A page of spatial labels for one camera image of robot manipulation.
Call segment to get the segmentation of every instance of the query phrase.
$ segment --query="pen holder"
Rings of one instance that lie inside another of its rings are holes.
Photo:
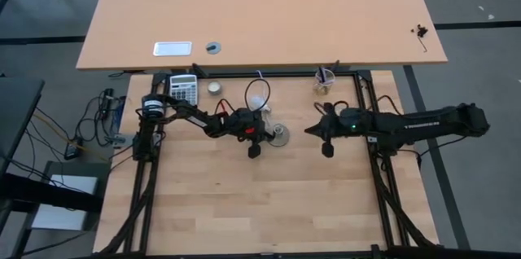
[[[335,74],[328,70],[323,69],[324,72],[324,80],[322,81],[322,75],[320,74],[320,70],[315,74],[315,84],[313,85],[313,91],[315,91],[316,95],[327,95],[329,90],[335,83]]]

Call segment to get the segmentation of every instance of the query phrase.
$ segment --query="white cable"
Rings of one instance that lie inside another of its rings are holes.
[[[260,70],[256,70],[257,73],[259,74],[259,78],[260,79],[264,79],[264,77],[262,76],[262,72]],[[256,106],[259,107],[260,105],[262,105],[264,103],[264,101],[266,100],[266,98],[268,97],[268,95],[266,94],[266,86],[263,85],[262,86],[262,99],[260,97],[256,97],[254,96],[252,98],[253,102],[256,103]],[[265,119],[265,122],[266,122],[266,126],[271,130],[271,122],[269,121],[269,113],[271,112],[271,109],[268,107],[268,104],[266,104],[263,108],[262,108],[262,116],[264,117]]]
[[[257,72],[259,73],[259,78],[264,79],[264,77],[262,76],[262,72],[260,70],[257,70]],[[266,97],[268,97],[268,95],[266,94],[266,85],[262,86],[262,97],[264,97],[265,100],[266,100]]]

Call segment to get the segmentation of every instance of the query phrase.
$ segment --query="floor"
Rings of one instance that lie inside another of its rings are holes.
[[[9,0],[0,3],[0,39],[20,37],[83,36],[89,28],[97,0]],[[426,0],[435,23],[521,20],[521,0]],[[521,252],[521,29],[469,29],[439,31],[449,64],[414,67],[427,109],[461,102],[477,103],[487,113],[490,131],[441,149],[444,165],[456,197],[463,225],[475,249]],[[128,77],[111,79],[110,72],[78,72],[81,43],[0,46],[0,72],[9,76],[39,77],[46,81],[40,108],[72,131],[87,99],[111,87],[123,95]],[[391,69],[407,112],[414,102],[402,67]],[[61,149],[63,142],[35,122],[42,135]],[[36,143],[37,169],[54,157]],[[110,150],[89,144],[105,156]],[[427,147],[417,144],[418,150]],[[30,165],[32,152],[27,138],[15,158]],[[85,156],[81,162],[96,162]],[[10,171],[23,174],[16,168]],[[427,195],[440,242],[456,247],[440,187],[430,157],[422,167]],[[0,237],[0,257],[11,253],[24,216],[12,214]],[[67,231],[33,233],[27,250],[52,244],[74,235]],[[90,254],[94,233],[29,258],[70,258]]]

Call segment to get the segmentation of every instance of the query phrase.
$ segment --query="wooden desk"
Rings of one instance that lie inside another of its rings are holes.
[[[401,109],[392,73],[372,73],[376,94],[388,94]],[[220,80],[222,96],[242,107],[249,81]],[[208,80],[199,82],[200,107],[213,112],[220,97],[206,92]],[[271,122],[286,125],[291,140],[279,148],[262,143],[262,154],[255,160],[247,158],[248,142],[237,143],[235,137],[211,139],[186,121],[165,127],[149,254],[358,251],[371,244],[384,248],[365,140],[336,139],[335,157],[327,159],[321,154],[322,141],[304,133],[320,119],[314,101],[346,100],[357,106],[352,78],[337,78],[322,97],[312,92],[312,78],[269,78],[269,83]],[[138,130],[134,110],[150,86],[151,76],[131,78],[123,133]],[[253,86],[251,92],[255,89],[260,93],[261,86]],[[385,101],[379,106],[383,112],[392,110]],[[129,154],[116,157],[114,164]],[[401,152],[392,162],[403,209],[436,242],[413,154]],[[109,179],[94,250],[105,247],[126,219],[136,164],[125,162]]]
[[[411,29],[429,32],[421,42]],[[156,42],[192,42],[155,57]],[[205,46],[220,42],[210,55]],[[99,0],[79,69],[445,63],[423,0]]]

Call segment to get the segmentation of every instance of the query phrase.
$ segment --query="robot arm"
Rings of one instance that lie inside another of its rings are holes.
[[[165,108],[173,108],[175,114],[166,116]],[[155,127],[167,125],[177,119],[184,119],[203,129],[210,138],[219,138],[226,134],[233,135],[242,142],[252,141],[248,148],[248,156],[255,158],[261,153],[260,142],[273,139],[274,136],[265,131],[265,123],[260,111],[239,108],[228,115],[220,112],[208,115],[186,100],[173,99],[164,94],[149,94],[142,98],[142,109],[139,117],[139,131],[134,137],[134,159],[150,160],[155,154]]]
[[[405,115],[360,108],[345,108],[337,115],[331,103],[324,103],[323,110],[320,122],[304,132],[325,141],[322,154],[326,157],[334,155],[332,138],[372,137],[371,141],[377,143],[380,152],[395,155],[404,144],[412,145],[416,141],[448,134],[480,137],[490,127],[483,110],[474,104],[462,103],[457,107]]]

